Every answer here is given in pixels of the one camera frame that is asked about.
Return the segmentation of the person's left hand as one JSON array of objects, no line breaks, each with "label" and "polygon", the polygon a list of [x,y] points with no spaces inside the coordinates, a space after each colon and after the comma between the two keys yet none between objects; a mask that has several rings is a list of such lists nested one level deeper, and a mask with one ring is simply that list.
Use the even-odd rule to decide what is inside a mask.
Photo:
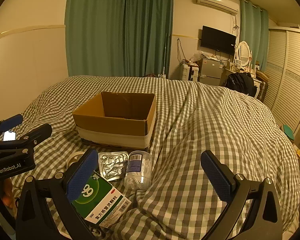
[{"label": "person's left hand", "polygon": [[6,207],[12,209],[14,207],[13,185],[10,178],[0,182],[0,200]]}]

